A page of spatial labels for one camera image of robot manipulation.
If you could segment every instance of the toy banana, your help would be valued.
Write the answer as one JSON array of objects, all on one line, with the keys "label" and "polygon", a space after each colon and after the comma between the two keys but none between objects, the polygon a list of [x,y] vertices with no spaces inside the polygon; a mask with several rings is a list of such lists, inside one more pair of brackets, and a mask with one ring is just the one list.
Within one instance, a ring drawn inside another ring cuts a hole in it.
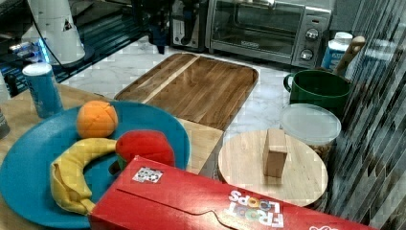
[{"label": "toy banana", "polygon": [[84,167],[92,160],[115,151],[115,140],[88,138],[76,142],[51,165],[51,193],[62,209],[86,215],[95,204],[83,176]]}]

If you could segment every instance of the froot loops box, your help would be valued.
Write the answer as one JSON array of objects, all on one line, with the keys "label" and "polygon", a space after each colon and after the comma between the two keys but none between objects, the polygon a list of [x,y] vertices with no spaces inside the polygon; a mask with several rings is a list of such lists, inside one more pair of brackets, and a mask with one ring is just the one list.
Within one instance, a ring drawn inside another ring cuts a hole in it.
[{"label": "froot loops box", "polygon": [[88,218],[95,230],[372,229],[139,156]]}]

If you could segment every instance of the orange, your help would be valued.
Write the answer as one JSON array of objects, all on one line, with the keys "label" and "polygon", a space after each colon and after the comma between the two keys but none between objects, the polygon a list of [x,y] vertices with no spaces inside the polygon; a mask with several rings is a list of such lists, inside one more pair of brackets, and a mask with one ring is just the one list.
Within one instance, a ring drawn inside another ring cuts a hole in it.
[{"label": "orange", "polygon": [[77,129],[81,138],[103,138],[117,127],[119,119],[116,109],[110,103],[91,101],[79,110]]}]

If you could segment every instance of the mug handle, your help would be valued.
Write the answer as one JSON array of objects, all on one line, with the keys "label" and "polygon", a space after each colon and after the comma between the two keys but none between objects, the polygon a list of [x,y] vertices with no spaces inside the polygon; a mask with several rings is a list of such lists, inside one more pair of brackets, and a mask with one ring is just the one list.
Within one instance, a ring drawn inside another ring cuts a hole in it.
[{"label": "mug handle", "polygon": [[290,91],[292,91],[292,87],[289,85],[288,81],[289,81],[289,78],[293,78],[294,76],[295,76],[294,74],[288,74],[283,79],[283,86],[287,90],[287,92],[289,92],[289,93],[290,93]]}]

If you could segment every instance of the wooden countertop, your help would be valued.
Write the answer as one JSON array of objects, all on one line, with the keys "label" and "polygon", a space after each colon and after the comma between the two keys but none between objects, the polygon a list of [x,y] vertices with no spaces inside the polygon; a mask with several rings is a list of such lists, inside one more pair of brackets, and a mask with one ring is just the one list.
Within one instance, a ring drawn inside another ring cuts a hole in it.
[{"label": "wooden countertop", "polygon": [[[111,101],[103,96],[88,93],[66,85],[59,84],[59,93],[65,109],[80,106],[88,101],[101,100]],[[12,145],[31,127],[34,127],[41,119],[38,118],[31,94],[28,90],[0,104],[3,114],[11,128],[7,137],[0,140],[0,165]],[[191,158],[187,171],[211,176],[215,166],[216,153],[222,145],[223,131],[208,126],[202,126],[193,122],[179,119],[185,127],[191,140]],[[0,196],[0,230],[14,229],[44,229],[35,223],[29,222],[15,212],[5,203]]]}]

